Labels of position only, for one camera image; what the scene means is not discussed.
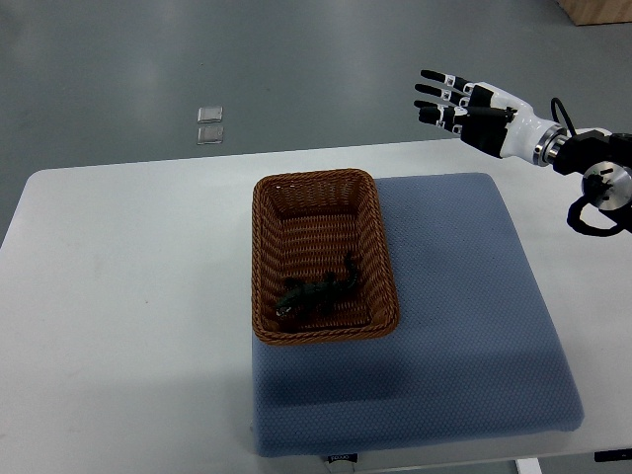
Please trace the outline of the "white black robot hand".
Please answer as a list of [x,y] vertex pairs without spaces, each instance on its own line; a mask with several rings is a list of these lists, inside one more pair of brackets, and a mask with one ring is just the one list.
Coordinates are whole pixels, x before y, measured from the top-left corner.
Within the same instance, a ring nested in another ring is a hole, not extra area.
[[524,100],[486,82],[428,69],[415,85],[423,94],[414,102],[419,122],[444,129],[495,158],[518,157],[535,166],[570,134],[562,124],[538,117]]

